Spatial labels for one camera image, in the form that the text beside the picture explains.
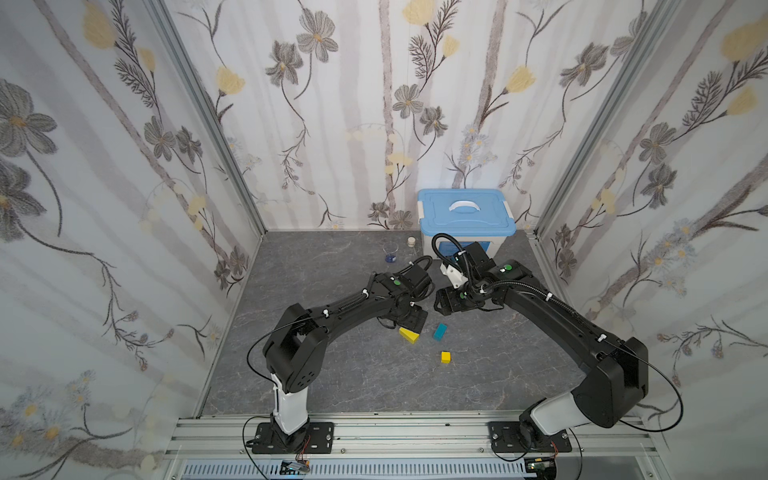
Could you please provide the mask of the yellow rectangular block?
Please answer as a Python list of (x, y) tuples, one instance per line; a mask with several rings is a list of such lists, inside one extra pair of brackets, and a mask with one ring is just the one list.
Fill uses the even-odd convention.
[(411, 330), (408, 330), (406, 328), (400, 328), (399, 329), (400, 335), (406, 339), (409, 343), (415, 344), (416, 341), (419, 339), (420, 335), (418, 333), (415, 333)]

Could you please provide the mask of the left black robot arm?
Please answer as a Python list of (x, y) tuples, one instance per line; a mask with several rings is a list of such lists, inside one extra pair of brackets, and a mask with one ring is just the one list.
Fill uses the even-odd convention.
[(274, 408), (245, 442), (254, 453), (299, 453), (312, 446), (330, 451), (330, 423), (313, 423), (307, 411), (308, 388), (317, 380), (328, 346), (341, 335), (377, 319), (385, 328), (418, 336), (428, 313), (420, 302), (434, 289), (428, 273), (433, 258), (424, 255), (400, 271), (372, 273), (359, 291), (313, 308), (289, 306), (277, 325), (246, 353), (249, 369), (273, 387)]

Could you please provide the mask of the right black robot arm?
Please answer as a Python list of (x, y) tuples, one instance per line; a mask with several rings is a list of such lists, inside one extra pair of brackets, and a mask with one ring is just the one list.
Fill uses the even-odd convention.
[[(445, 255), (443, 243), (455, 247)], [(646, 345), (623, 340), (597, 326), (544, 284), (518, 261), (496, 264), (477, 242), (466, 246), (447, 233), (438, 233), (431, 246), (441, 261), (449, 286), (436, 294), (434, 308), (444, 316), (483, 310), (487, 303), (508, 307), (547, 334), (583, 372), (570, 391), (541, 400), (520, 415), (518, 440), (531, 451), (566, 430), (594, 424), (612, 428), (649, 393), (655, 367)]]

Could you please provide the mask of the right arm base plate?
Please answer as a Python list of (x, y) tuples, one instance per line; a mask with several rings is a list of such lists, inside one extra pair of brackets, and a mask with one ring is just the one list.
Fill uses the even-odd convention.
[(527, 440), (521, 432), (519, 421), (491, 421), (486, 426), (494, 453), (554, 454), (573, 451), (570, 436), (565, 430), (553, 436), (532, 435)]

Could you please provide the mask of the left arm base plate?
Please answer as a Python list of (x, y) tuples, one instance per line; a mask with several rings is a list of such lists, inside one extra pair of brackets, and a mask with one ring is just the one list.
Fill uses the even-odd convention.
[(246, 448), (253, 454), (330, 454), (334, 442), (333, 422), (309, 421), (292, 434), (274, 423), (260, 423)]

